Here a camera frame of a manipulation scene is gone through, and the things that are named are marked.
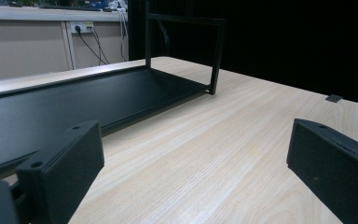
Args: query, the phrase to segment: cable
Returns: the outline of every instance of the cable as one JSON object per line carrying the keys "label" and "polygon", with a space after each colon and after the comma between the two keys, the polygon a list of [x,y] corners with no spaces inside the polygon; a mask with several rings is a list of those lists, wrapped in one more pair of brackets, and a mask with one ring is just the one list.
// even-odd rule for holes
{"label": "cable", "polygon": [[106,60],[106,62],[109,63],[109,61],[107,60],[106,56],[104,55],[103,49],[101,48],[100,37],[98,37],[97,31],[94,29],[94,27],[90,27],[90,29],[92,31],[92,34],[94,35],[95,41],[97,41],[97,43],[98,43],[98,48],[99,48],[99,51],[100,51],[100,58],[101,58],[101,53],[102,53],[103,57]]}
{"label": "cable", "polygon": [[129,33],[127,31],[126,17],[124,16],[124,12],[119,11],[118,13],[119,13],[119,17],[120,17],[120,32],[121,32],[120,52],[121,52],[121,57],[122,57],[123,61],[126,62],[126,59],[124,57],[124,37],[126,36],[127,38],[129,38]]}
{"label": "cable", "polygon": [[75,27],[75,29],[76,29],[77,33],[79,34],[80,39],[83,40],[84,44],[85,44],[87,47],[89,47],[89,49],[90,49],[91,52],[95,55],[95,57],[97,57],[102,63],[107,64],[106,62],[104,62],[104,61],[101,59],[101,57],[98,57],[98,55],[94,52],[94,50],[92,50],[92,48],[90,48],[90,46],[89,46],[89,45],[86,43],[86,41],[83,39],[83,36],[81,36],[81,33],[80,33],[80,27],[77,26],[77,27]]}

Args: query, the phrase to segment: black shelf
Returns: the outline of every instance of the black shelf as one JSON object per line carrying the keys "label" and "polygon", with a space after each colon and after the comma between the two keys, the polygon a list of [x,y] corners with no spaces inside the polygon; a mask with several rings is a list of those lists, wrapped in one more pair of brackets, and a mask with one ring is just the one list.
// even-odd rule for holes
{"label": "black shelf", "polygon": [[0,175],[78,123],[98,120],[106,135],[202,94],[215,93],[226,22],[149,13],[146,18],[146,27],[149,20],[217,26],[211,83],[204,85],[151,68],[151,35],[146,32],[144,66],[0,92]]}

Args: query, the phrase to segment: light wood grain surface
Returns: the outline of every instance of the light wood grain surface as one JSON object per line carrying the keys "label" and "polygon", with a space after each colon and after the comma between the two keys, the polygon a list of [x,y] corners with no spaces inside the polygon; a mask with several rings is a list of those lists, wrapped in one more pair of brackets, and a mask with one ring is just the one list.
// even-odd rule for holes
{"label": "light wood grain surface", "polygon": [[[152,66],[202,83],[212,71],[165,57]],[[70,223],[340,223],[286,164],[294,119],[358,141],[358,104],[325,97],[221,70],[216,95],[103,138],[105,166]]]}

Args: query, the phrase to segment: electrical outlet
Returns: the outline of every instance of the electrical outlet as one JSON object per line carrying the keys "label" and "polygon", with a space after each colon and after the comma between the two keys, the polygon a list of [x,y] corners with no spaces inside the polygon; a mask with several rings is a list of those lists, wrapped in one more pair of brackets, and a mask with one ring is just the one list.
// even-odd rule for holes
{"label": "electrical outlet", "polygon": [[94,23],[92,21],[71,21],[71,33],[77,34],[76,27],[80,27],[80,33],[92,33],[90,28],[94,28]]}

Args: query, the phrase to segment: screw hole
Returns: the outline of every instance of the screw hole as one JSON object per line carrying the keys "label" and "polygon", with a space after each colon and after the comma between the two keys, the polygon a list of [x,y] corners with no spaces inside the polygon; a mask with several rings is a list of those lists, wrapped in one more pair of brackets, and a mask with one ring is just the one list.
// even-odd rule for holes
{"label": "screw hole", "polygon": [[41,166],[42,164],[43,164],[43,162],[37,161],[37,162],[32,163],[31,167],[32,168],[37,168],[37,167]]}

